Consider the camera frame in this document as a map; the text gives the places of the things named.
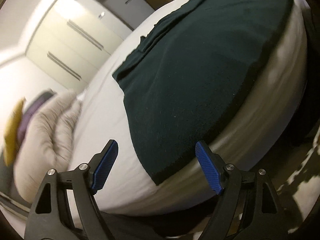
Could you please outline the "purple cushion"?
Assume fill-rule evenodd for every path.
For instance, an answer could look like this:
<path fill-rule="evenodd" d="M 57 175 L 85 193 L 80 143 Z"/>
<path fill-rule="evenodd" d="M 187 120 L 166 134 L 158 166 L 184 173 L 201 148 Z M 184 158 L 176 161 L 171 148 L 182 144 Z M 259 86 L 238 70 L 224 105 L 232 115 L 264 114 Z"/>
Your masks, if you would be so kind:
<path fill-rule="evenodd" d="M 24 140 L 29 122 L 30 122 L 31 118 L 33 117 L 33 115 L 51 97 L 52 96 L 49 94 L 39 96 L 36 100 L 34 100 L 32 102 L 32 104 L 29 106 L 29 108 L 25 111 L 25 113 L 22 116 L 21 123 L 18 127 L 18 130 L 17 130 L 17 145 L 18 146 L 21 146 L 21 144 Z"/>

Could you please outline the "beige folded duvet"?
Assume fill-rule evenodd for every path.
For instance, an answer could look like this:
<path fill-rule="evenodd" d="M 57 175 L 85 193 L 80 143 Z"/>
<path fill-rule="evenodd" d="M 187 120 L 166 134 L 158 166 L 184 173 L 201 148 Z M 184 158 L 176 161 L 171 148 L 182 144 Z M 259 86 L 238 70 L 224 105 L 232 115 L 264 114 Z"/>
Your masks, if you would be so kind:
<path fill-rule="evenodd" d="M 48 170 L 67 170 L 81 106 L 76 92 L 68 90 L 54 95 L 33 115 L 14 165 L 14 183 L 26 202 L 33 202 Z"/>

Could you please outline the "dark green knit garment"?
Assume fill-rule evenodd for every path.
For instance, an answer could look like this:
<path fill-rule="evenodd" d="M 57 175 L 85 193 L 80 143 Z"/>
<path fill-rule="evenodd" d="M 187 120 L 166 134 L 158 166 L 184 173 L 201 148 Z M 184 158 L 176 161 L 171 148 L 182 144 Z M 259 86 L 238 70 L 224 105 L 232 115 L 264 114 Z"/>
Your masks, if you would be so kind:
<path fill-rule="evenodd" d="M 136 155 L 159 185 L 234 118 L 280 41 L 294 0 L 189 0 L 114 72 Z"/>

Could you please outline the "yellow cushion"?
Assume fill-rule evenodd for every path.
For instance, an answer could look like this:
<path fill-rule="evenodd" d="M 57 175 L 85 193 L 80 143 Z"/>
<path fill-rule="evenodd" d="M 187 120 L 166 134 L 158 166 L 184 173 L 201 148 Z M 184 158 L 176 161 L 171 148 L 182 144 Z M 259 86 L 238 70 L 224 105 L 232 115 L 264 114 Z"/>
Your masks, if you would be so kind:
<path fill-rule="evenodd" d="M 24 103 L 25 98 L 17 101 L 4 127 L 3 158 L 6 166 L 13 164 L 16 159 L 18 151 L 17 131 L 22 120 Z"/>

